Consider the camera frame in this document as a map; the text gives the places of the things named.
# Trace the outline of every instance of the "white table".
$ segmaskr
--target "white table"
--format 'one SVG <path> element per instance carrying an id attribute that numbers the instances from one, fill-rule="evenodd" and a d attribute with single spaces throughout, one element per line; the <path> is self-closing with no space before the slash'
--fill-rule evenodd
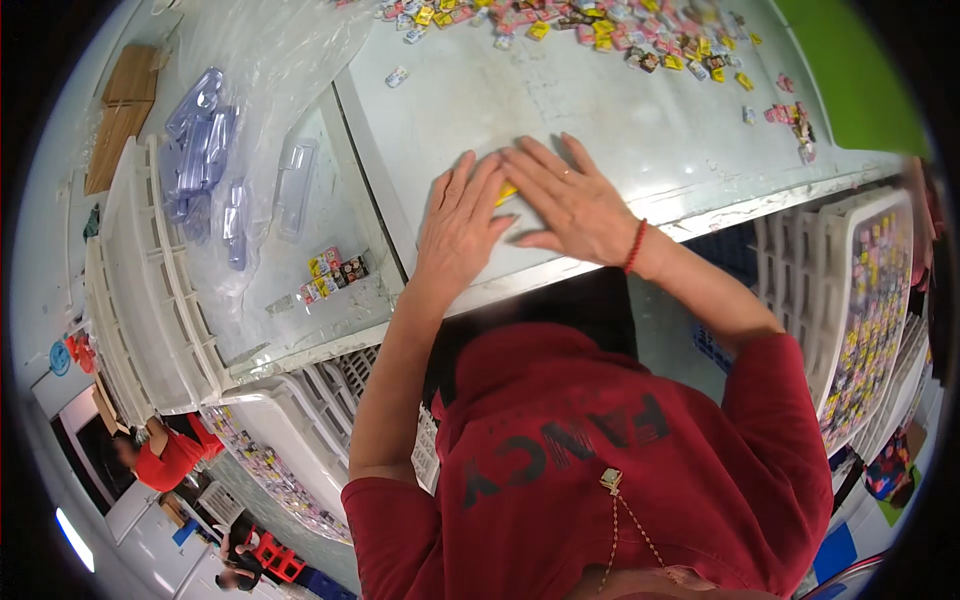
<path id="1" fill-rule="evenodd" d="M 412 274 L 416 241 L 432 180 L 467 149 L 482 156 L 528 133 L 547 142 L 560 132 L 583 141 L 637 215 L 684 240 L 818 198 L 900 169 L 896 156 L 837 148 L 796 44 L 772 5 L 731 0 L 759 46 L 735 53 L 756 89 L 697 81 L 687 70 L 648 74 L 623 53 L 581 46 L 573 31 L 553 29 L 541 42 L 518 29 L 509 51 L 493 48 L 492 24 L 439 30 L 415 45 L 394 23 L 376 23 L 366 44 L 334 81 L 348 127 L 403 269 Z M 398 65 L 400 87 L 384 84 Z M 776 87 L 780 72 L 795 93 Z M 762 112 L 803 101 L 817 134 L 817 158 L 802 165 L 789 127 Z M 757 116 L 742 122 L 744 105 Z M 498 213 L 520 219 L 513 233 L 541 227 L 521 199 Z M 540 250 L 498 245 L 490 265 L 450 314 L 502 300 L 595 268 Z"/>

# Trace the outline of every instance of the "hand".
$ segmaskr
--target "hand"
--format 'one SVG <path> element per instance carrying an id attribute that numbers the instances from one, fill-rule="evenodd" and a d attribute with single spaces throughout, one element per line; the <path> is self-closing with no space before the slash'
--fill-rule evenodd
<path id="1" fill-rule="evenodd" d="M 504 181 L 500 156 L 487 156 L 468 177 L 475 160 L 473 151 L 466 152 L 453 171 L 434 182 L 420 233 L 417 269 L 407 286 L 424 292 L 422 296 L 443 311 L 480 275 L 493 244 L 514 221 L 513 217 L 493 218 Z"/>
<path id="2" fill-rule="evenodd" d="M 572 135 L 563 134 L 577 169 L 547 150 L 528 135 L 520 148 L 504 148 L 503 172 L 528 203 L 550 227 L 520 238 L 522 248 L 544 248 L 605 266 L 623 267 L 634 246 L 640 221 L 593 164 L 593 160 Z M 648 227 L 635 270 L 652 278 L 659 270 L 660 241 L 656 228 Z"/>

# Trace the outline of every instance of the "pendant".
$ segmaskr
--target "pendant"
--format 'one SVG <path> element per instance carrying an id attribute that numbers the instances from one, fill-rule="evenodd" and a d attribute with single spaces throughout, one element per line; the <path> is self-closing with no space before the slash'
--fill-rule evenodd
<path id="1" fill-rule="evenodd" d="M 600 477 L 600 485 L 610 490 L 610 495 L 618 495 L 620 490 L 617 489 L 617 486 L 620 485 L 621 479 L 623 479 L 622 472 L 615 468 L 607 468 L 603 472 L 603 476 Z"/>

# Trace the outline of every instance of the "red shirt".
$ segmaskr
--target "red shirt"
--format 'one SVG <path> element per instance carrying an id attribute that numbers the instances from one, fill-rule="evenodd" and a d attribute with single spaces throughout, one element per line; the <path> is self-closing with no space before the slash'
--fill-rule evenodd
<path id="1" fill-rule="evenodd" d="M 206 431 L 196 415 L 187 415 L 187 418 L 203 445 L 164 427 L 167 430 L 167 445 L 160 456 L 156 456 L 148 444 L 140 448 L 134 467 L 136 477 L 158 492 L 169 492 L 175 488 L 200 459 L 209 460 L 224 447 L 215 435 Z"/>
<path id="2" fill-rule="evenodd" d="M 833 494 L 793 338 L 744 348 L 722 409 L 555 324 L 474 340 L 456 376 L 436 497 L 376 477 L 343 490 L 368 600 L 562 597 L 610 558 L 607 467 L 667 565 L 784 597 L 810 567 Z M 658 567 L 620 515 L 613 568 Z"/>

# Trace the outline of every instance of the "necklace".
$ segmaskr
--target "necklace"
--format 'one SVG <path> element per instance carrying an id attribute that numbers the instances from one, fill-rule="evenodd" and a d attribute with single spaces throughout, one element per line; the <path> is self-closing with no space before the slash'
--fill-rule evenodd
<path id="1" fill-rule="evenodd" d="M 603 586 L 607 583 L 607 576 L 610 575 L 610 569 L 613 568 L 613 557 L 616 556 L 616 542 L 617 534 L 619 532 L 618 522 L 617 522 L 617 502 L 623 505 L 623 508 L 627 509 L 627 512 L 630 513 L 630 517 L 634 520 L 634 525 L 640 530 L 640 534 L 647 541 L 647 545 L 650 546 L 650 549 L 653 551 L 654 556 L 657 557 L 657 561 L 660 563 L 660 568 L 663 569 L 663 572 L 666 573 L 666 576 L 670 578 L 677 586 L 680 582 L 677 581 L 676 575 L 671 573 L 666 569 L 666 564 L 663 563 L 663 559 L 660 557 L 660 552 L 657 551 L 657 548 L 650 541 L 650 536 L 647 535 L 647 532 L 644 531 L 643 526 L 640 525 L 640 522 L 636 520 L 636 515 L 630 510 L 630 506 L 627 505 L 627 501 L 623 499 L 623 496 L 620 495 L 619 485 L 620 481 L 623 479 L 623 473 L 615 468 L 607 468 L 603 472 L 603 476 L 600 477 L 600 485 L 610 490 L 610 495 L 613 496 L 613 548 L 610 551 L 610 560 L 607 562 L 607 570 L 604 571 L 603 579 L 600 580 L 600 587 L 597 589 L 597 593 L 603 591 Z"/>

